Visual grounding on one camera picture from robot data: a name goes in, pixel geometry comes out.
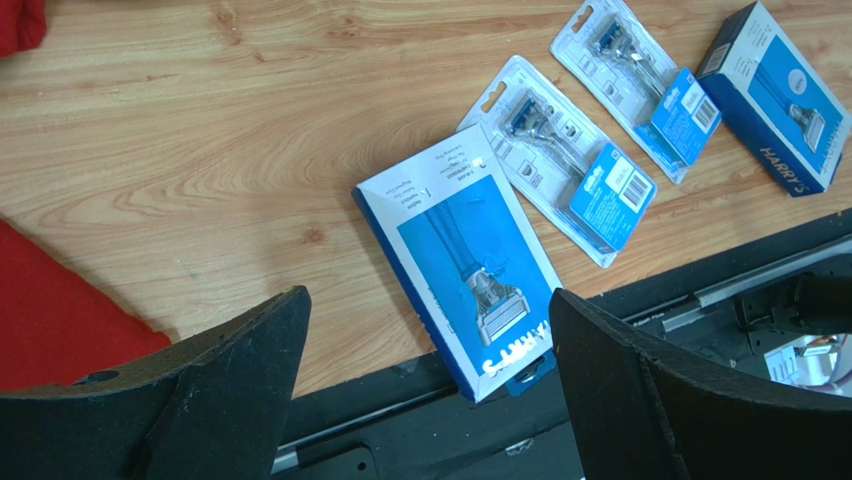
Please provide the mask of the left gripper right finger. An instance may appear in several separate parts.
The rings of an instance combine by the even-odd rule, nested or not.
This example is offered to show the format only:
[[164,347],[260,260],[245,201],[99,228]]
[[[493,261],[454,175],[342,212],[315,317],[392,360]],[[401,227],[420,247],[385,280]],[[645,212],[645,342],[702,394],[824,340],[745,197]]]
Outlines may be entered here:
[[722,366],[557,289],[549,317],[589,479],[847,479],[851,401]]

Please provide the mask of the white blue Harry's box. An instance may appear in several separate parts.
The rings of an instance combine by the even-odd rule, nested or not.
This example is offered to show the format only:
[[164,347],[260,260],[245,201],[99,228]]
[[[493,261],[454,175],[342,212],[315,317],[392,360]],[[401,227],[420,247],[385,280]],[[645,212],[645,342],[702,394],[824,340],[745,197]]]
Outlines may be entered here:
[[480,126],[352,196],[465,398],[518,396],[554,368],[561,281]]

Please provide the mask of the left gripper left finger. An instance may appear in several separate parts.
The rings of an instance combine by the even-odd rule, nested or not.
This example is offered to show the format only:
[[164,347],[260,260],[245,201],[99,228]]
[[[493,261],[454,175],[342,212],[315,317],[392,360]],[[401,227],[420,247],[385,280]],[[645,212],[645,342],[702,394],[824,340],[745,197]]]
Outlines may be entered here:
[[267,479],[312,300],[295,286],[69,386],[1,397],[5,479]]

